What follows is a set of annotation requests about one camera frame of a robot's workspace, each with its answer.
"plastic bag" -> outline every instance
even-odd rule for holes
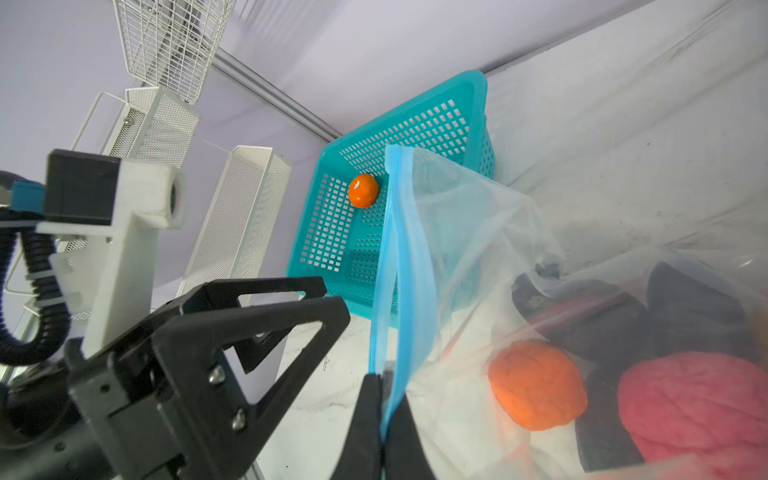
[[[407,387],[437,478],[768,478],[763,295],[665,249],[561,280],[528,197],[387,148],[371,370],[393,374],[385,420]],[[530,432],[502,407],[489,370],[526,339],[577,366],[587,403],[575,421]]]

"screw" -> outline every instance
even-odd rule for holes
[[[221,365],[216,365],[208,374],[208,383],[213,386],[221,385],[226,379],[227,374],[224,373],[224,368]]]
[[[234,417],[232,417],[232,430],[239,432],[245,428],[245,410],[237,409]]]

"orange plush toy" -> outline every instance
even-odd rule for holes
[[[578,368],[544,340],[522,340],[503,349],[488,368],[488,380],[504,411],[534,432],[567,425],[587,408]]]
[[[369,174],[360,174],[349,184],[349,202],[355,208],[368,208],[379,196],[379,184]]]

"orange ball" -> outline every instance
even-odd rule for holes
[[[379,196],[379,184],[369,174],[360,174],[349,184],[349,202],[353,207],[368,208]]]
[[[533,432],[567,425],[587,408],[576,364],[544,340],[522,340],[503,349],[488,368],[488,380],[504,411]]]

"wire mesh basket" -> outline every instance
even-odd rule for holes
[[[234,0],[114,0],[128,73],[200,97]]]
[[[211,280],[259,275],[290,172],[272,148],[232,150],[179,295]]]

